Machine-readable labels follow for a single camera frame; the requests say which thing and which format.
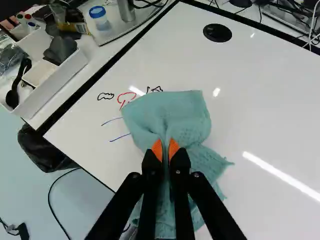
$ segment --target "cloth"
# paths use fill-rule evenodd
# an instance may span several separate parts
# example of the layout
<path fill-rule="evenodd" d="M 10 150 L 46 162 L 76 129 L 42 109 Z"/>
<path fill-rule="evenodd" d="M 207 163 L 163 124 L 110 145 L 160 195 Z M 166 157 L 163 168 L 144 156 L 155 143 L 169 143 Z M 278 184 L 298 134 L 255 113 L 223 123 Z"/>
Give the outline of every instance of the cloth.
<path fill-rule="evenodd" d="M 175 239 L 174 203 L 170 199 L 168 148 L 173 138 L 187 150 L 191 171 L 204 173 L 220 199 L 224 199 L 217 178 L 232 163 L 215 151 L 201 145 L 211 131 L 211 119 L 202 92 L 198 90 L 180 92 L 154 92 L 146 94 L 122 109 L 125 124 L 132 134 L 134 143 L 143 153 L 161 139 L 163 149 L 164 180 L 160 187 L 156 210 L 155 237 Z M 197 206 L 189 198 L 194 230 L 204 220 Z M 138 225 L 142 199 L 135 206 L 130 219 Z"/>

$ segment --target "black bag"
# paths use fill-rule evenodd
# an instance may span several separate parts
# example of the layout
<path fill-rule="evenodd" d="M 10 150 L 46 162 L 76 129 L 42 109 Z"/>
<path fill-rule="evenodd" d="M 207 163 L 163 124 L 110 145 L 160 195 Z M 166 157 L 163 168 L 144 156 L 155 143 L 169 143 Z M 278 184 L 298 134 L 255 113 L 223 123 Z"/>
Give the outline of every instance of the black bag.
<path fill-rule="evenodd" d="M 18 132 L 18 142 L 28 157 L 45 173 L 79 167 L 28 124 L 24 124 Z"/>

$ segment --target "floor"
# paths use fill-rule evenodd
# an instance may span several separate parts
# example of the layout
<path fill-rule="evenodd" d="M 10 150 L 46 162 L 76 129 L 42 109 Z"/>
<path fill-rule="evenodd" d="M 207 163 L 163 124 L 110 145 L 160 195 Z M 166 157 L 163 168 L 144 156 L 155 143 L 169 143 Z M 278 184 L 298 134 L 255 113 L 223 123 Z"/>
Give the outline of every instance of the floor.
<path fill-rule="evenodd" d="M 23 121 L 0 107 L 0 217 L 7 224 L 25 222 L 30 240 L 66 240 L 48 206 L 52 182 L 66 171 L 44 173 L 17 142 Z M 51 193 L 52 207 L 70 237 L 84 239 L 113 193 L 83 170 L 59 180 Z M 0 227 L 1 240 L 20 239 Z"/>

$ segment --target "white table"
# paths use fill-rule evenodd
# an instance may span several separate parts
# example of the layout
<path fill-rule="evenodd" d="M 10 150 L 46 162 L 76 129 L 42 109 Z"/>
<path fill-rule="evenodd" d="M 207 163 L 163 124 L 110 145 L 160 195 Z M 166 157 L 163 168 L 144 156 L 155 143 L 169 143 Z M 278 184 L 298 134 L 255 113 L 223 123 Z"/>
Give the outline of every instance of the white table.
<path fill-rule="evenodd" d="M 202 29 L 209 23 L 227 26 L 232 39 L 207 40 Z M 143 153 L 130 136 L 112 141 L 128 129 L 121 119 L 102 126 L 121 116 L 120 105 L 116 97 L 97 96 L 142 95 L 158 85 L 164 91 L 200 89 L 212 119 L 204 144 L 235 162 L 218 182 L 247 238 L 316 239 L 319 62 L 283 39 L 180 2 L 44 137 L 115 191 L 129 172 L 141 172 Z M 205 227 L 197 239 L 210 239 Z"/>
<path fill-rule="evenodd" d="M 201 0 L 205 4 L 209 4 L 208 0 Z M 217 0 L 221 9 L 236 13 L 242 8 L 236 7 L 226 0 Z M 259 22 L 260 15 L 258 6 L 253 5 L 250 8 L 239 13 L 240 16 Z M 131 39 L 134 38 L 142 29 L 144 29 L 151 20 L 127 35 L 108 43 L 102 47 L 98 47 L 91 36 L 83 35 L 78 40 L 78 45 L 89 59 L 89 64 L 75 75 L 49 102 L 47 102 L 31 119 L 25 121 L 34 129 L 38 129 L 77 89 L 79 89 L 90 77 L 92 77 L 105 63 L 107 63 L 119 50 L 121 50 Z M 298 37 L 301 34 L 283 24 L 280 24 L 269 17 L 262 16 L 262 23 L 280 30 L 284 33 Z"/>

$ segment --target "black marker drawing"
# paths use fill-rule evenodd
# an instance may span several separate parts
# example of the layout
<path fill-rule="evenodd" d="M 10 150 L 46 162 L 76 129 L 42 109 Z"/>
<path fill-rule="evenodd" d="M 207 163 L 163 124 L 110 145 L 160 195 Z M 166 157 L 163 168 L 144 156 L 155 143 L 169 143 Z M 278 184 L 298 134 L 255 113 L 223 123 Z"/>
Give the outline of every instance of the black marker drawing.
<path fill-rule="evenodd" d="M 163 92 L 163 90 L 161 89 L 161 86 L 157 86 L 153 89 L 151 89 L 151 87 L 147 86 L 146 87 L 146 94 L 148 94 L 149 90 L 151 90 L 151 92 Z"/>
<path fill-rule="evenodd" d="M 113 99 L 114 97 L 115 97 L 115 95 L 113 93 L 104 93 L 104 92 L 102 92 L 102 93 L 99 94 L 97 100 L 98 101 L 100 101 L 102 99 L 110 100 L 110 99 Z"/>

